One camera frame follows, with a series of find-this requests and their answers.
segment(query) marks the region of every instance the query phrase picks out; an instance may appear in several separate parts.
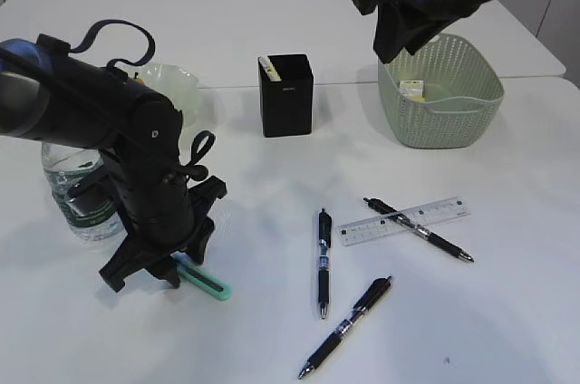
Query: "bottle label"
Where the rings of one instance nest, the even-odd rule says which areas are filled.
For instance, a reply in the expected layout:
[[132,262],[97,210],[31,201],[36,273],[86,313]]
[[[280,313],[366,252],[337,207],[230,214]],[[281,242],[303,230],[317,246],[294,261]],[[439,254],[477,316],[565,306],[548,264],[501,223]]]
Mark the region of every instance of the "bottle label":
[[112,201],[103,201],[96,209],[91,211],[87,216],[81,216],[71,209],[69,205],[66,204],[66,196],[61,194],[56,194],[53,192],[54,201],[61,211],[63,212],[66,221],[73,227],[87,228],[95,227],[101,223],[104,223],[115,213],[115,205]]

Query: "green basket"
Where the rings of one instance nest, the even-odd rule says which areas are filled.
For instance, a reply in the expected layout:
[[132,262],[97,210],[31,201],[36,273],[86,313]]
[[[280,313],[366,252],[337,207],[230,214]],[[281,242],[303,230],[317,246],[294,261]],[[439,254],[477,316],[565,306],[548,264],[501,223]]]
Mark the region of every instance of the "green basket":
[[[399,81],[423,80],[426,101],[401,94]],[[466,39],[440,34],[415,55],[403,50],[379,64],[382,106],[397,139],[416,149],[473,144],[488,128],[504,97],[491,66]]]

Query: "water bottle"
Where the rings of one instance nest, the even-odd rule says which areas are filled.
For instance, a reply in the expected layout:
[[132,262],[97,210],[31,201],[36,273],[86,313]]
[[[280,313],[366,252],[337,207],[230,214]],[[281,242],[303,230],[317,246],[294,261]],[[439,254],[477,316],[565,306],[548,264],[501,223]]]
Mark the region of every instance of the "water bottle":
[[43,142],[42,161],[54,201],[78,237],[86,243],[96,244],[124,233],[122,221],[112,201],[103,201],[87,216],[79,215],[66,203],[68,189],[102,165],[101,155],[97,150]]

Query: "white bowl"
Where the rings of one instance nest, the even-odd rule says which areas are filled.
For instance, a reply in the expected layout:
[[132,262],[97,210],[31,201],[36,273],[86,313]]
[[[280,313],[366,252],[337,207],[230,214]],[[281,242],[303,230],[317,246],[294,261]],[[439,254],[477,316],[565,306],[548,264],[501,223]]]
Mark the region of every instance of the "white bowl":
[[176,110],[183,112],[183,128],[193,125],[202,103],[198,78],[177,65],[148,62],[141,67],[119,63],[119,68],[132,78],[135,72],[145,85],[171,100]]

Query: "ruler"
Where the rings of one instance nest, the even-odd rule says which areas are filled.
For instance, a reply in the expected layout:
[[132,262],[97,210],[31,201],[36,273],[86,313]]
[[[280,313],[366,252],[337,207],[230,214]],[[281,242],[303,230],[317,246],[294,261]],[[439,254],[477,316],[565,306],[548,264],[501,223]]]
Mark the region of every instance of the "ruler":
[[338,226],[338,235],[343,241],[343,245],[348,246],[372,241],[380,237],[395,235],[400,232],[408,232],[408,228],[392,221],[398,214],[405,215],[415,224],[428,226],[445,221],[452,221],[462,216],[470,215],[471,212],[462,198],[447,198],[446,200],[435,201],[427,205],[411,207],[388,215],[375,216]]

